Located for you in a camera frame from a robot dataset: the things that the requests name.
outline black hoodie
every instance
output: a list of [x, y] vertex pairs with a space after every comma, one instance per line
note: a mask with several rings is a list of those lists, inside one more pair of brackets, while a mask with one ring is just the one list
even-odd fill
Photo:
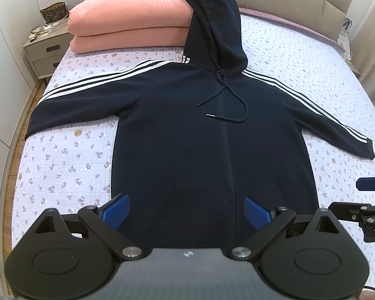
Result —
[[228, 249], [254, 232], [243, 202], [312, 214], [316, 186], [302, 129], [373, 159], [372, 141], [303, 94], [248, 69], [235, 0], [186, 0], [182, 62], [132, 69], [46, 93], [26, 137], [119, 116], [111, 194], [127, 193], [120, 231], [148, 247]]

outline blue pad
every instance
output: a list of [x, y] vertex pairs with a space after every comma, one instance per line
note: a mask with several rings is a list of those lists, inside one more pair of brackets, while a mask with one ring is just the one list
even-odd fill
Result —
[[355, 186], [359, 191], [375, 191], [375, 177], [358, 178]]
[[257, 230], [260, 230], [272, 221], [271, 214], [248, 197], [244, 200], [243, 212], [246, 219], [249, 220]]
[[107, 204], [101, 206], [101, 219], [110, 225], [113, 229], [117, 229], [122, 221], [128, 216], [131, 201], [127, 194], [121, 197], [116, 196]]

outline triangular cutout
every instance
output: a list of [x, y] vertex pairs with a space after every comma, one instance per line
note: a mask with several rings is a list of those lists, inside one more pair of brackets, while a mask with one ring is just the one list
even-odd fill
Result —
[[56, 225], [52, 216], [46, 216], [39, 227], [36, 229], [37, 234], [44, 234], [46, 232], [56, 232]]
[[318, 222], [318, 225], [317, 225], [317, 231], [329, 232], [331, 234], [338, 234], [339, 233], [339, 230], [333, 224], [333, 222], [329, 218], [329, 216], [322, 216], [319, 219], [319, 222]]

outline mattress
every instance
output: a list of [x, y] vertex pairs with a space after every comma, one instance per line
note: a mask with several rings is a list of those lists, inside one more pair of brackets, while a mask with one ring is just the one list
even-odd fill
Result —
[[[242, 15], [242, 41], [249, 67], [304, 93], [346, 125], [373, 140], [375, 108], [359, 81], [331, 47], [292, 29]], [[146, 60], [180, 61], [180, 47], [118, 49], [74, 54], [68, 50], [46, 92], [92, 74], [130, 68]], [[76, 213], [111, 198], [112, 150], [118, 118], [63, 125], [30, 136], [23, 151], [12, 217], [12, 245], [49, 207]], [[375, 205], [375, 191], [356, 189], [359, 177], [375, 176], [375, 159], [358, 158], [303, 131], [321, 207], [330, 203]], [[364, 243], [356, 223], [342, 222], [370, 264], [375, 287], [375, 243]]]

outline black drawer handle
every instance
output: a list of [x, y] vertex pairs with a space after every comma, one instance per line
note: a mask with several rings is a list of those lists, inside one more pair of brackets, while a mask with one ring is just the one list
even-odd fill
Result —
[[54, 45], [54, 46], [50, 46], [46, 48], [46, 52], [48, 53], [48, 52], [59, 50], [59, 49], [60, 49], [60, 45]]

